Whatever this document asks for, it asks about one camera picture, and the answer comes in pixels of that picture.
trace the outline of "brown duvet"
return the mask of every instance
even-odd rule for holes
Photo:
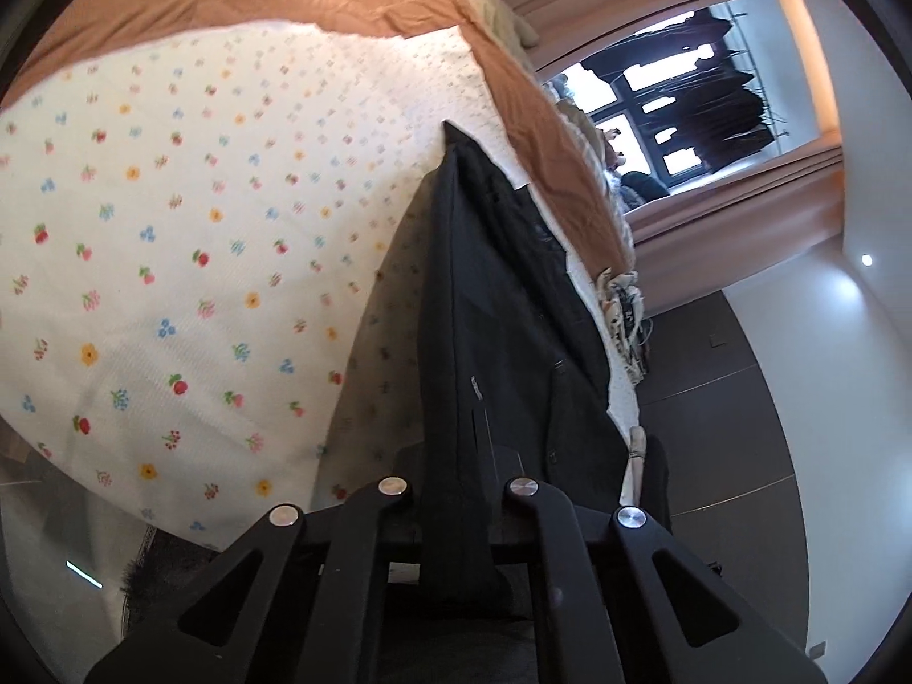
[[[512,146],[590,275],[628,269],[605,201],[560,116],[465,0],[75,0],[30,56],[5,102],[71,63],[181,31],[257,19],[313,22],[326,31],[367,36],[409,37],[458,25]]]

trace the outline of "metal rivet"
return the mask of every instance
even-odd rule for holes
[[[538,482],[531,478],[514,478],[510,481],[510,491],[517,496],[535,496],[538,492]]]
[[[389,478],[383,479],[377,488],[386,496],[400,496],[405,493],[406,488],[409,488],[409,482],[398,476],[389,476]]]
[[[298,509],[288,504],[282,504],[269,512],[269,520],[276,527],[290,527],[298,521]]]
[[[626,506],[617,513],[617,521],[631,530],[638,530],[646,524],[646,513],[640,507]]]

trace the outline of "stuffed toy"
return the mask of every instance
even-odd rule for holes
[[[535,74],[535,67],[529,61],[526,49],[538,45],[538,33],[517,15],[503,0],[468,0],[484,23],[485,28],[509,55],[529,72]]]

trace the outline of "floor tile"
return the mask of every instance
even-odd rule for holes
[[[720,292],[652,321],[649,375],[637,387],[640,405],[709,383],[756,362],[737,317]]]
[[[665,446],[672,514],[793,473],[779,415],[756,365],[641,406],[640,423]]]
[[[703,511],[674,517],[673,530],[772,626],[804,649],[807,545],[795,478]]]

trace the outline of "black coat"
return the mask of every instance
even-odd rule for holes
[[[670,154],[692,147],[709,171],[716,172],[772,143],[772,133],[763,125],[763,100],[737,86],[737,81],[697,84],[691,91],[678,92],[678,102],[650,113],[649,127],[653,133],[678,128],[671,139],[660,145],[662,152]],[[719,94],[723,86],[733,89]],[[705,96],[711,99],[701,102]]]
[[[584,69],[611,83],[635,64],[651,64],[675,54],[692,51],[704,43],[717,43],[731,31],[731,22],[701,10],[692,18],[661,31],[630,36],[584,59]]]
[[[473,605],[503,591],[477,445],[519,452],[526,475],[575,504],[617,509],[628,449],[608,417],[610,371],[567,256],[528,189],[445,125],[418,325],[424,414],[421,586]]]

